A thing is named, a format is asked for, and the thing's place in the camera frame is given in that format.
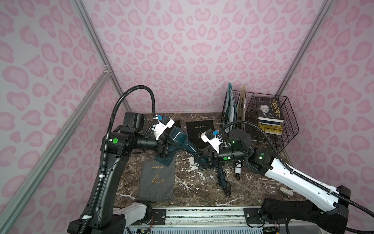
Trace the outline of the grey hair dryer pouch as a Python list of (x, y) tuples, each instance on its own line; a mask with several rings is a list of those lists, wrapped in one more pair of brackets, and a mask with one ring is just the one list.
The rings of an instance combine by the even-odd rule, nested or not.
[(152, 160), (143, 163), (138, 199), (146, 202), (169, 200), (174, 194), (175, 160), (169, 166)]

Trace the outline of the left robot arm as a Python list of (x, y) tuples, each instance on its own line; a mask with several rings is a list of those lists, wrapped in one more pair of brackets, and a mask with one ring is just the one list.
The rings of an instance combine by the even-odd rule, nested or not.
[(114, 214), (114, 201), (122, 173), (134, 149), (158, 150), (163, 140), (154, 136), (146, 137), (136, 130), (135, 124), (113, 128), (117, 111), (124, 99), (136, 90), (146, 90), (151, 97), (155, 111), (155, 97), (145, 85), (128, 89), (115, 104), (106, 135), (100, 147), (100, 167), (88, 203), (81, 216), (69, 223), (69, 234), (122, 234), (131, 224), (125, 214)]

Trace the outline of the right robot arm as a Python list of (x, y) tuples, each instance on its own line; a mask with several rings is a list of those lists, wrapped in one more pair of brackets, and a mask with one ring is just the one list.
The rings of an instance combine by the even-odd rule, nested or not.
[[(224, 147), (222, 133), (230, 127), (242, 124), (249, 125), (261, 133), (272, 151), (255, 147), (251, 134), (240, 128), (229, 131), (229, 146)], [(305, 201), (297, 202), (266, 198), (258, 211), (259, 217), (265, 222), (285, 219), (288, 224), (290, 220), (295, 219), (316, 224), (330, 234), (363, 234), (363, 230), (347, 227), (349, 206), (369, 216), (374, 215), (373, 211), (352, 201), (351, 191), (345, 186), (334, 187), (325, 184), (284, 162), (272, 139), (258, 125), (248, 121), (233, 121), (221, 131), (209, 129), (203, 132), (201, 139), (209, 143), (213, 150), (210, 155), (212, 164), (240, 160), (252, 173), (276, 180), (305, 197)]]

